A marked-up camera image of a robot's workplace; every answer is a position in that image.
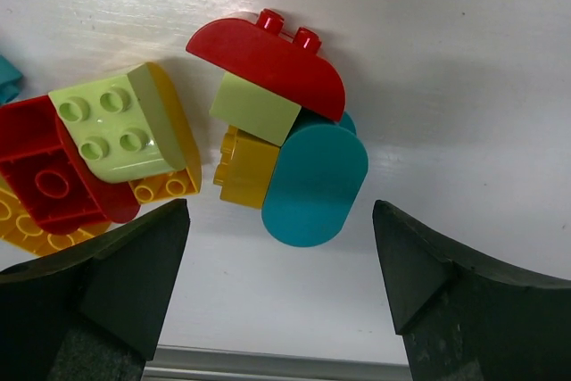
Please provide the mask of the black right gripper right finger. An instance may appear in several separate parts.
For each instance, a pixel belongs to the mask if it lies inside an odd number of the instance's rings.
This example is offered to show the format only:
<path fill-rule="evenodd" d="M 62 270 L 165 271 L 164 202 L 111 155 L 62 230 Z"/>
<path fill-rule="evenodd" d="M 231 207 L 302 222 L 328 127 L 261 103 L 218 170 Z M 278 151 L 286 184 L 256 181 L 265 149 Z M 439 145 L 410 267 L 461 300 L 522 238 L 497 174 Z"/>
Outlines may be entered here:
<path fill-rule="evenodd" d="M 568 380 L 570 283 L 497 260 L 387 201 L 372 220 L 415 380 Z"/>

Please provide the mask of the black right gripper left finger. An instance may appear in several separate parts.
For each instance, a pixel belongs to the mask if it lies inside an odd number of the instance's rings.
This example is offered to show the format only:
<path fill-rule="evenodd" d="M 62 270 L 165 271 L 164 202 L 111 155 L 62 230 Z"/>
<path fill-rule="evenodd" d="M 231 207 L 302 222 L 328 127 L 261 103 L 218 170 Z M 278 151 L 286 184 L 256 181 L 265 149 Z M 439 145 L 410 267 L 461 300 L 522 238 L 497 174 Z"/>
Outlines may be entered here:
<path fill-rule="evenodd" d="M 68 249 L 1 272 L 3 380 L 139 380 L 186 247 L 175 199 Z"/>

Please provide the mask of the teal oval lego brick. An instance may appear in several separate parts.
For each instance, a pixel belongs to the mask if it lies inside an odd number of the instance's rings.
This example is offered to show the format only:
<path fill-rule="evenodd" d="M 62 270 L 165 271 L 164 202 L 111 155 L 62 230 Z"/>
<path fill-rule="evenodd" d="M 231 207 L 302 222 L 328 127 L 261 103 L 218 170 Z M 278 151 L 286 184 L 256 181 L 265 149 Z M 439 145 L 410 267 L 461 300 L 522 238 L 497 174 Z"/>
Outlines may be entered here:
<path fill-rule="evenodd" d="M 302 112 L 282 145 L 261 220 L 283 244 L 313 247 L 337 236 L 368 173 L 348 112 L 338 122 Z"/>

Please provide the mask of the small orange square brick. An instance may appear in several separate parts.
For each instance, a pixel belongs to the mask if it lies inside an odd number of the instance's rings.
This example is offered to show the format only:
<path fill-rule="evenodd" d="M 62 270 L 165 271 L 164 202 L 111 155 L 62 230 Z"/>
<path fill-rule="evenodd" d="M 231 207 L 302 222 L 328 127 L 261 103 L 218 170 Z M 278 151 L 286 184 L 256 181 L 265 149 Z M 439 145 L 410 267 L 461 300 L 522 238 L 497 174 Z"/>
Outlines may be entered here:
<path fill-rule="evenodd" d="M 220 187 L 219 199 L 259 210 L 279 152 L 279 146 L 229 126 L 213 178 L 213 184 Z"/>

